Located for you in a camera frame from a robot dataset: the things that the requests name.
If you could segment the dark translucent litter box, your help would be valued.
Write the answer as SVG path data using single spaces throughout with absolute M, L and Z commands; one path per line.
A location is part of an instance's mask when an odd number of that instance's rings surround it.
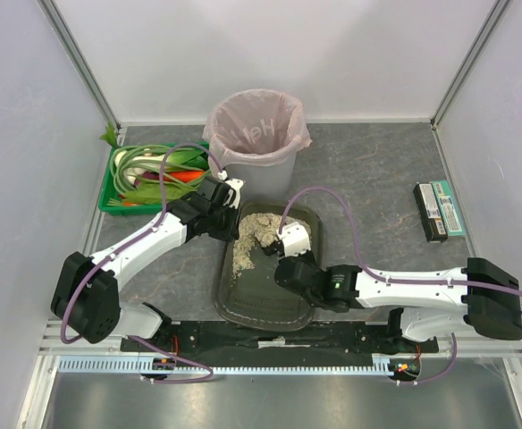
M 240 221 L 254 213 L 282 215 L 284 200 L 258 199 L 243 204 Z M 274 273 L 278 256 L 266 256 L 261 247 L 255 247 L 252 259 L 255 268 L 241 277 L 232 274 L 234 241 L 227 245 L 219 285 L 214 292 L 218 314 L 233 323 L 262 331 L 293 332 L 313 321 L 315 309 L 302 297 L 278 286 Z

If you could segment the black slotted litter scoop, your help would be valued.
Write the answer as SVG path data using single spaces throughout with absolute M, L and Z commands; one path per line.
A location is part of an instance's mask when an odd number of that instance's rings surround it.
M 261 249 L 266 256 L 279 256 L 282 253 L 282 246 L 278 242 L 273 242 L 268 246 L 262 246 Z

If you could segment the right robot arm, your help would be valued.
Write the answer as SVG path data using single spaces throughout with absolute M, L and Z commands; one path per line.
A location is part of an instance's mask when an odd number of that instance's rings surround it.
M 420 343 L 475 332 L 492 340 L 522 340 L 518 280 L 480 257 L 448 270 L 386 272 L 357 265 L 322 269 L 306 253 L 282 258 L 274 280 L 309 305 L 335 313 L 389 307 L 390 339 Z

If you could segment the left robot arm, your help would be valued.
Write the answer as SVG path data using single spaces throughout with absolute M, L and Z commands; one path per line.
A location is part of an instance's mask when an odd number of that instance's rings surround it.
M 122 288 L 160 256 L 196 236 L 231 242 L 238 237 L 240 179 L 208 176 L 198 189 L 167 203 L 148 224 L 125 239 L 91 256 L 74 252 L 63 262 L 51 301 L 61 329 L 91 344 L 109 336 L 155 336 L 170 323 L 148 304 L 121 301 Z

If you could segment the pile of pellet cat litter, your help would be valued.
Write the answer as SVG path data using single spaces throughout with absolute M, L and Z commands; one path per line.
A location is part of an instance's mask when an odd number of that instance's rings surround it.
M 277 230 L 282 216 L 271 213 L 247 214 L 239 225 L 239 238 L 234 241 L 232 274 L 241 277 L 255 268 L 252 252 L 255 247 L 265 248 L 277 240 Z

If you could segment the black cardboard box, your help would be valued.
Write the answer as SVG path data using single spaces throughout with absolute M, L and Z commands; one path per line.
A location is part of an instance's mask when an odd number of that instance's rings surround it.
M 417 183 L 413 189 L 425 238 L 428 242 L 444 242 L 448 239 L 442 214 L 438 206 L 433 186 L 430 183 Z

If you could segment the teal cardboard box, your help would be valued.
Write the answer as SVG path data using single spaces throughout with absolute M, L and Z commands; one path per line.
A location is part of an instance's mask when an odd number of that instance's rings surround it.
M 466 235 L 459 206 L 454 198 L 450 184 L 447 181 L 431 182 L 436 202 L 440 209 L 442 219 L 449 237 L 462 237 Z

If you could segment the orange carrot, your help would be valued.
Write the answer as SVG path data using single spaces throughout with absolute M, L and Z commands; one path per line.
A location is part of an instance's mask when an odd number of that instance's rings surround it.
M 166 172 L 164 174 L 164 181 L 179 181 L 182 183 L 190 183 L 200 179 L 206 174 L 205 171 L 178 171 L 178 172 Z

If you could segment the grey trash bin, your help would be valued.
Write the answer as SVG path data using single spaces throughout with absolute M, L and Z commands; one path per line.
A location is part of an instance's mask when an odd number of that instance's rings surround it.
M 288 156 L 279 164 L 254 166 L 230 164 L 225 167 L 232 179 L 244 181 L 240 191 L 244 200 L 254 198 L 283 198 L 290 188 L 296 156 Z

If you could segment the purple vegetable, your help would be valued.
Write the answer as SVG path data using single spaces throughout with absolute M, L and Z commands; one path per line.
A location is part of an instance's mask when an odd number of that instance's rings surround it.
M 160 176 L 158 172 L 149 172 L 146 171 L 140 175 L 137 175 L 134 180 L 134 185 L 138 187 L 141 183 L 158 183 L 160 180 Z

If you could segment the pink plastic bin liner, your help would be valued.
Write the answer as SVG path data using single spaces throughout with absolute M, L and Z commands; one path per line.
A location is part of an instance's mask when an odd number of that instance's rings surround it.
M 202 138 L 222 167 L 273 166 L 312 143 L 301 101 L 264 88 L 219 102 L 207 117 Z

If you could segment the green leafy vegetable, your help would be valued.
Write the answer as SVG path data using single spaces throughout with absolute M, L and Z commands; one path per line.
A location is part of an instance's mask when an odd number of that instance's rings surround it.
M 116 128 L 108 123 L 105 127 L 105 131 L 103 134 L 99 136 L 99 139 L 107 143 L 110 147 L 117 148 L 118 144 L 118 132 Z

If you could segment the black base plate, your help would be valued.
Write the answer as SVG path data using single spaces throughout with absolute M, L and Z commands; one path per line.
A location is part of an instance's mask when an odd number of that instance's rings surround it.
M 224 349 L 237 352 L 287 346 L 389 356 L 439 351 L 435 338 L 415 342 L 396 336 L 386 325 L 349 321 L 312 322 L 293 332 L 262 331 L 221 321 L 170 322 L 163 324 L 147 341 L 187 358 L 196 358 L 200 352 Z

